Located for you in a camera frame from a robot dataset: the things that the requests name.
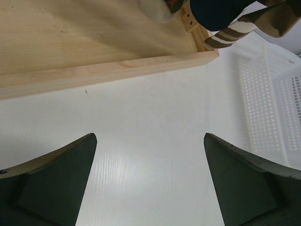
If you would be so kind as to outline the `dark navy sock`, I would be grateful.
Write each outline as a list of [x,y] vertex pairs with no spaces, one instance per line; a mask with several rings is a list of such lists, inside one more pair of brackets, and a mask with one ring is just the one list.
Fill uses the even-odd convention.
[[225,29],[253,0],[190,0],[196,21],[211,32]]

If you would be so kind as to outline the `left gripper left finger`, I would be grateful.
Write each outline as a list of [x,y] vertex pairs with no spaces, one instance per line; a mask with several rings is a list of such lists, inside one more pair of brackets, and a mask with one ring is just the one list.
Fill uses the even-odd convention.
[[0,171],[2,226],[74,226],[95,157],[97,138],[72,143]]

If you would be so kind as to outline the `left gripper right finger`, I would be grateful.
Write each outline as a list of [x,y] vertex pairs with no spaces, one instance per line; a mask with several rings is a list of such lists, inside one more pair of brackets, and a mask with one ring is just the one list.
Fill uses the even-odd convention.
[[204,148],[226,226],[299,226],[301,172],[242,150],[214,134]]

